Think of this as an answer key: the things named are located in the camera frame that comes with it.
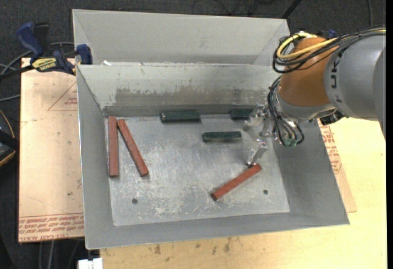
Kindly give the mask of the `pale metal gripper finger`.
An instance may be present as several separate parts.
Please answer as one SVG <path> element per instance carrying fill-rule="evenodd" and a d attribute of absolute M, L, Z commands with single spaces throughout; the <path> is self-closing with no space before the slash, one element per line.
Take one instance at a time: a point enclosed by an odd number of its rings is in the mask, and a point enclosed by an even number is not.
<path fill-rule="evenodd" d="M 255 107 L 249 114 L 247 120 L 244 122 L 243 130 L 249 131 L 251 128 L 260 125 L 261 121 L 262 121 L 262 110 L 260 107 Z"/>
<path fill-rule="evenodd" d="M 249 153 L 247 156 L 247 165 L 253 166 L 257 163 L 259 159 L 268 149 L 267 140 L 263 138 L 257 138 L 253 140 L 249 148 Z"/>

